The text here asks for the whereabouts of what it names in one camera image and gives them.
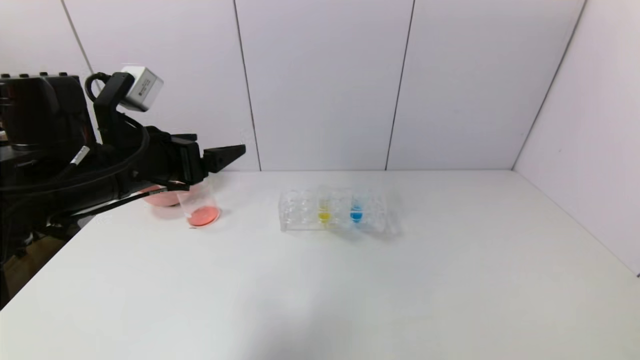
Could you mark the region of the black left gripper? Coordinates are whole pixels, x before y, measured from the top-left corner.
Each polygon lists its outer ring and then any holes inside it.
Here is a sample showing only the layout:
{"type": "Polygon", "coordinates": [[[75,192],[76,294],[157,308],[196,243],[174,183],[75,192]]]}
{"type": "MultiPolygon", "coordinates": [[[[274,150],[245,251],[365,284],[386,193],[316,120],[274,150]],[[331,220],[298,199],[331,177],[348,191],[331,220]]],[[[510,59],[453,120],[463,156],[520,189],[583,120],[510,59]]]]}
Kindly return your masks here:
{"type": "Polygon", "coordinates": [[[206,171],[219,173],[246,153],[244,144],[206,148],[201,161],[196,134],[171,135],[155,126],[145,129],[150,142],[130,169],[130,179],[140,185],[187,191],[205,179],[206,171]]]}

